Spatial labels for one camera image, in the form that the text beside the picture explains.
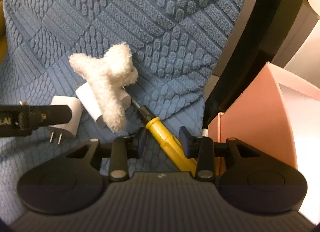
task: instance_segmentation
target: white plush toy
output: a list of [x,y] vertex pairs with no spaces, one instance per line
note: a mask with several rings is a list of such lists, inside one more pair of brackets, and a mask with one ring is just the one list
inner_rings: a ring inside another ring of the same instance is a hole
[[90,85],[102,112],[103,120],[112,132],[124,129],[126,118],[117,92],[138,78],[132,63],[132,53],[126,43],[114,45],[103,58],[73,54],[69,62],[76,73]]

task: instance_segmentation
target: black frame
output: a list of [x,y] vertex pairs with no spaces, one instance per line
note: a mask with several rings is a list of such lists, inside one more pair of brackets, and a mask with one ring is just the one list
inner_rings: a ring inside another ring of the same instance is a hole
[[205,102],[203,128],[225,112],[270,62],[289,32],[303,0],[257,0],[239,42]]

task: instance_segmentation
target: embossed fabric pattern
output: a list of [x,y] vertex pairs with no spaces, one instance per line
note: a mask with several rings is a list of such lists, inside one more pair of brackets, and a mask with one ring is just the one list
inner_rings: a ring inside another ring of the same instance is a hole
[[[0,66],[0,104],[50,104],[54,95],[75,96],[84,80],[68,62],[72,53],[101,57],[127,42],[139,78],[130,94],[178,135],[183,125],[202,129],[203,87],[231,34],[244,0],[4,0],[9,54]],[[100,129],[84,112],[76,139],[49,143],[44,128],[29,137],[0,139],[0,218],[23,214],[15,188],[23,173],[98,138],[112,141],[142,125],[133,107],[126,131]],[[106,174],[108,159],[101,173]],[[153,138],[144,155],[129,160],[129,172],[175,171]]]

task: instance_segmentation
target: ribbed black surface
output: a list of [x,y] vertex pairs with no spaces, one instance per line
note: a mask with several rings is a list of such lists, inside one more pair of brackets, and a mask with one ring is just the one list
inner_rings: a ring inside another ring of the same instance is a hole
[[298,212],[255,216],[228,204],[211,183],[189,173],[136,173],[113,183],[95,204],[64,216],[27,212],[12,228],[19,232],[98,231],[311,231]]

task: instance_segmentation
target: blue blanket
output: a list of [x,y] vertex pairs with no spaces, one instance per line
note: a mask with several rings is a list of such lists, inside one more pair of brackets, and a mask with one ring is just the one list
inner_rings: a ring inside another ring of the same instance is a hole
[[[4,0],[9,55],[0,68],[0,104],[50,104],[52,96],[75,96],[84,80],[68,63],[72,53],[101,57],[126,41],[133,51],[138,82],[128,88],[178,135],[186,126],[202,129],[203,87],[227,43],[244,0]],[[13,222],[23,212],[15,188],[31,168],[98,138],[112,141],[134,133],[141,121],[126,111],[126,131],[100,129],[84,112],[76,139],[50,144],[44,128],[32,136],[0,139],[0,218]],[[144,156],[129,161],[134,170],[174,171],[151,138]],[[105,159],[101,173],[106,174]]]

